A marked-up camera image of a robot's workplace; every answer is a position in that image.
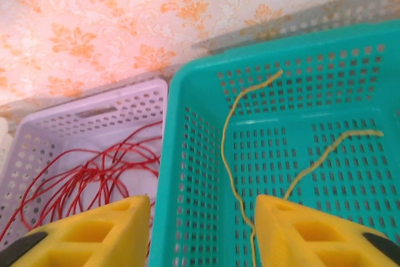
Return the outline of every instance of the orange floral pattern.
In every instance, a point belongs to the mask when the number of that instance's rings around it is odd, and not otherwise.
[[[323,29],[365,8],[400,16],[399,1],[0,0],[0,116],[15,128],[66,99],[171,79],[186,62],[232,45]]]
[[[204,31],[204,21],[211,18],[210,14],[205,15],[209,3],[206,0],[166,0],[161,5],[160,11],[166,13],[168,11],[177,11],[177,17],[186,20],[183,26],[194,26],[198,31],[199,37],[204,37],[207,32]]]

